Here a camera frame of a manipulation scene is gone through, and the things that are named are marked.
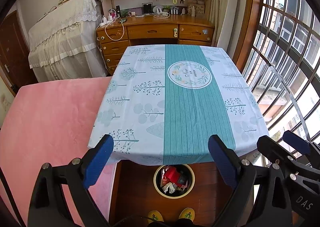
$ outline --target metal security grille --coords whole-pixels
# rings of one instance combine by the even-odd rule
[[[320,142],[320,23],[305,0],[263,0],[256,37],[243,72],[270,137],[291,130]]]

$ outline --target wooden door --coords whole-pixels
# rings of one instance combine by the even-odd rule
[[[18,88],[37,83],[28,61],[29,49],[20,29],[17,11],[9,14],[0,25],[0,61],[12,85]]]

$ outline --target screw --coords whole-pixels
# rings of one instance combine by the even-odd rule
[[[272,164],[272,167],[273,167],[274,169],[279,169],[279,168],[280,168],[278,164]]]
[[[80,163],[80,159],[79,158],[74,158],[71,163],[73,165],[78,165]]]
[[[47,169],[49,166],[50,166],[49,163],[44,163],[44,164],[42,165],[42,168],[43,168],[43,169]]]
[[[250,161],[247,160],[247,159],[242,159],[242,160],[241,160],[241,163],[242,163],[242,165],[245,165],[245,166],[250,165]]]
[[[296,175],[295,174],[290,174],[290,178],[295,181],[297,179]]]

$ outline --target pink object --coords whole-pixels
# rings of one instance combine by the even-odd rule
[[[73,158],[83,157],[110,80],[59,80],[19,90],[0,131],[0,166],[26,225],[41,165],[66,165]],[[116,164],[105,166],[97,183],[89,188],[106,219],[115,168]],[[74,222],[83,226],[67,186],[64,191]],[[0,196],[15,216],[1,183]]]

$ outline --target yellow slipper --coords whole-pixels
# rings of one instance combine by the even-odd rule
[[[163,222],[163,217],[162,217],[161,213],[159,213],[156,210],[150,211],[148,213],[148,218],[154,219],[156,221]]]
[[[191,221],[193,221],[195,219],[195,211],[194,211],[194,209],[189,208],[189,207],[185,208],[181,212],[181,214],[179,216],[179,219],[190,219]]]

